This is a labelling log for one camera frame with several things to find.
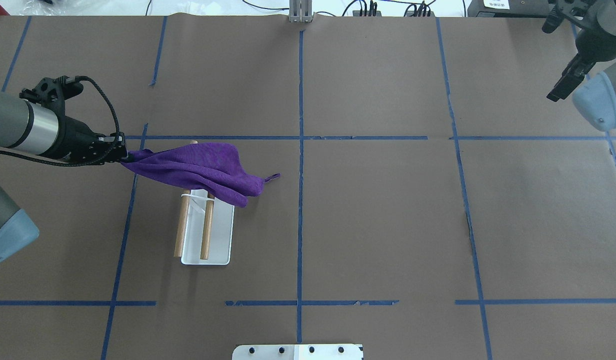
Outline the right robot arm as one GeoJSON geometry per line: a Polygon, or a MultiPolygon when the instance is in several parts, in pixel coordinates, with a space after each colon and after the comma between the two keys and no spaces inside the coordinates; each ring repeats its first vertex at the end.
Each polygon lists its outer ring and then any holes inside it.
{"type": "Polygon", "coordinates": [[[571,98],[575,109],[600,132],[616,130],[616,0],[554,1],[542,32],[564,21],[578,28],[577,50],[546,98],[571,98]]]}

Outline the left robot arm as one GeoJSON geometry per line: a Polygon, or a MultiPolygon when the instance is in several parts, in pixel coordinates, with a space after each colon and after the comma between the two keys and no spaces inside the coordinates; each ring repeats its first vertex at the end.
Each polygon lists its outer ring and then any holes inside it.
{"type": "MultiPolygon", "coordinates": [[[[115,131],[109,135],[66,115],[66,101],[82,91],[79,82],[53,85],[48,79],[19,96],[0,90],[0,155],[56,167],[126,160],[129,152],[115,111],[115,131]]],[[[39,235],[38,226],[0,185],[0,264],[39,235]]]]}

